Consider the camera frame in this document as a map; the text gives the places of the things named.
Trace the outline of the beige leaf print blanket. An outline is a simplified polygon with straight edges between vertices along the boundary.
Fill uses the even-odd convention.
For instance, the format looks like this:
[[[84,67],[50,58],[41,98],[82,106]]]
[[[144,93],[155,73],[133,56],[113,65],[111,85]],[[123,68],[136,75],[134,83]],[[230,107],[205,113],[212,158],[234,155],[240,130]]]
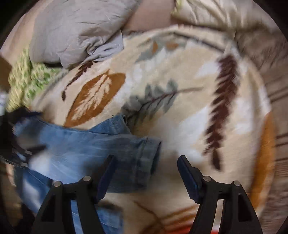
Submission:
[[[88,129],[115,114],[162,141],[148,188],[109,193],[125,233],[187,233],[198,205],[178,173],[185,155],[202,174],[238,180],[261,215],[274,174],[271,106],[262,77],[225,33],[171,26],[130,36],[123,51],[71,70],[32,101],[46,121]]]

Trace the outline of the grey quilted pillow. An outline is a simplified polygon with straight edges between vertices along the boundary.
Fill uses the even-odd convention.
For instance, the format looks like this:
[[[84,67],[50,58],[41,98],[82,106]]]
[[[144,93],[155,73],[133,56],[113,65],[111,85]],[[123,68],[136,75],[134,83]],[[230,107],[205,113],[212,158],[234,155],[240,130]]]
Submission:
[[[140,1],[52,1],[38,14],[30,42],[32,62],[65,69],[104,61],[123,50],[121,28]]]

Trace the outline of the green white patterned blanket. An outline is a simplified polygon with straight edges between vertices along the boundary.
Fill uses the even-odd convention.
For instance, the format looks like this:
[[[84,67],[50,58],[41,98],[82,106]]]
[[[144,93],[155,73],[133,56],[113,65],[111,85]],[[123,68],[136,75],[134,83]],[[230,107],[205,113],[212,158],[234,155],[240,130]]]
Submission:
[[[62,67],[49,67],[44,63],[32,62],[29,47],[26,46],[12,66],[8,77],[10,90],[6,110],[11,112],[21,106],[29,107],[36,95],[65,72]]]

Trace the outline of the blue denim jeans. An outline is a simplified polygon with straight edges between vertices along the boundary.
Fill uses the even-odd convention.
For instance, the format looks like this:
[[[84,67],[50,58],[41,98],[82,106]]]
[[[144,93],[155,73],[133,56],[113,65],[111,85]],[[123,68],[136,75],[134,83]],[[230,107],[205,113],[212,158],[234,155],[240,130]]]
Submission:
[[[118,114],[89,130],[63,128],[40,118],[16,124],[17,141],[23,148],[44,145],[26,167],[15,167],[19,198],[37,213],[54,181],[77,182],[100,167],[109,155],[117,169],[108,191],[131,193],[145,189],[159,161],[161,141],[131,133],[125,116]]]

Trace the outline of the striped beige brown sofa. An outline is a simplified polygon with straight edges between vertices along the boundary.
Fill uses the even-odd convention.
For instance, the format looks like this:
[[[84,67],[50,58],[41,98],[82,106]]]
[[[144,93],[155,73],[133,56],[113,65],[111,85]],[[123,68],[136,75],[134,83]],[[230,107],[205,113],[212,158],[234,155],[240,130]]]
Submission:
[[[256,30],[238,32],[235,40],[259,69],[272,105],[275,174],[260,222],[264,233],[277,233],[287,218],[287,39],[280,31]]]

